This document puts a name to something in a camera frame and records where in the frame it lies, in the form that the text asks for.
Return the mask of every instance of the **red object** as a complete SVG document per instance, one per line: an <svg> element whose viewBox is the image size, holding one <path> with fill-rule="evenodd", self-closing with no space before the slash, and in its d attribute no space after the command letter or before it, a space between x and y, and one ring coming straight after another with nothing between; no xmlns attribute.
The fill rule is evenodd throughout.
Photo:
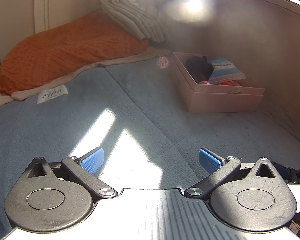
<svg viewBox="0 0 300 240"><path fill-rule="evenodd" d="M224 86L233 86L229 81L223 81L220 84Z"/></svg>
<svg viewBox="0 0 300 240"><path fill-rule="evenodd" d="M210 83L208 81L201 81L201 82L199 82L199 84L210 85Z"/></svg>

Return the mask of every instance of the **metal screw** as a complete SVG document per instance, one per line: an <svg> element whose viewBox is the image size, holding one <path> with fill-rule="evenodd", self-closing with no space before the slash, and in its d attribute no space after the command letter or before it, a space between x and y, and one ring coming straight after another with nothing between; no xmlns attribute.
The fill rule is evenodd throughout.
<svg viewBox="0 0 300 240"><path fill-rule="evenodd" d="M114 194L114 189L113 188L109 188L109 187L104 187L101 190L99 190L100 195L103 196L111 196Z"/></svg>
<svg viewBox="0 0 300 240"><path fill-rule="evenodd" d="M233 160L233 159L235 159L235 157L233 157L233 156L227 156L227 158L226 158L228 161L229 160Z"/></svg>
<svg viewBox="0 0 300 240"><path fill-rule="evenodd" d="M187 190L188 194L192 195L192 196L199 196L202 194L202 189L198 188L198 187L192 187L189 188Z"/></svg>

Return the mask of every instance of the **orange blanket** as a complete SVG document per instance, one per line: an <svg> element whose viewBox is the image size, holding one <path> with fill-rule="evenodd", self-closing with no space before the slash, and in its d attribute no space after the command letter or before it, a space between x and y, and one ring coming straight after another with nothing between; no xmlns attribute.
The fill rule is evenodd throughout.
<svg viewBox="0 0 300 240"><path fill-rule="evenodd" d="M147 40L137 40L102 11L18 43L0 66L0 92L11 95L69 74L86 64L140 54Z"/></svg>

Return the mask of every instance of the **open box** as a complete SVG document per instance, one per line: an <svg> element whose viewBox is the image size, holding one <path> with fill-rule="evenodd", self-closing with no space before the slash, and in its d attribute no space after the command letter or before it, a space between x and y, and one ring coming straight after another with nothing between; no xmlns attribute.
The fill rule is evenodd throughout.
<svg viewBox="0 0 300 240"><path fill-rule="evenodd" d="M190 113L254 111L263 97L264 88L250 78L240 80L242 87L197 84L184 67L188 58L202 54L174 52L170 61L174 79L186 109ZM207 56L208 60L216 57Z"/></svg>

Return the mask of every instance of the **beige fabric trim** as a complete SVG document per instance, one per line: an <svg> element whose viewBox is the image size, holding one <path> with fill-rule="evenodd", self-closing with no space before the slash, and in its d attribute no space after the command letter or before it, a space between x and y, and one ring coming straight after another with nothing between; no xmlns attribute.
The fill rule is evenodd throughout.
<svg viewBox="0 0 300 240"><path fill-rule="evenodd" d="M145 50L144 52L142 52L138 55L133 55L133 56L124 57L124 58L111 59L111 60L105 60L105 61L101 61L101 62L92 63L90 65L85 65L72 73L69 73L62 77L59 77L59 78L51 81L50 83L42 85L40 87L14 92L11 96L1 96L0 95L0 106L4 105L6 103L9 103L13 100L22 101L30 96L39 94L43 90L51 89L51 88L63 85L65 83L69 82L70 80L74 79L79 73L81 73L85 70L91 69L91 68L95 68L98 66L110 66L110 65L115 65L115 64L133 63L133 62L148 60L148 59L155 58L155 57L165 56L165 55L168 55L169 53L170 53L169 50L165 50L165 49L158 50L158 49L149 47L147 50Z"/></svg>

